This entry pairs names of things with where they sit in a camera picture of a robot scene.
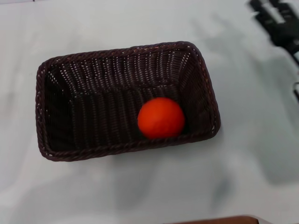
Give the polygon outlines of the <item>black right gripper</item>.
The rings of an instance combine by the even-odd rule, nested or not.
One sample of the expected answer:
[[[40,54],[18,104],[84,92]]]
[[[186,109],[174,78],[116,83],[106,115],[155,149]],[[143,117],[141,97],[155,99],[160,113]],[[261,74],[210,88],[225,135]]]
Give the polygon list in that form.
[[[272,43],[285,49],[294,61],[299,60],[299,20],[288,3],[280,0],[269,0],[278,10],[283,19],[273,16],[270,10],[264,7],[261,0],[250,0],[248,5],[256,13],[256,20],[264,26]]]

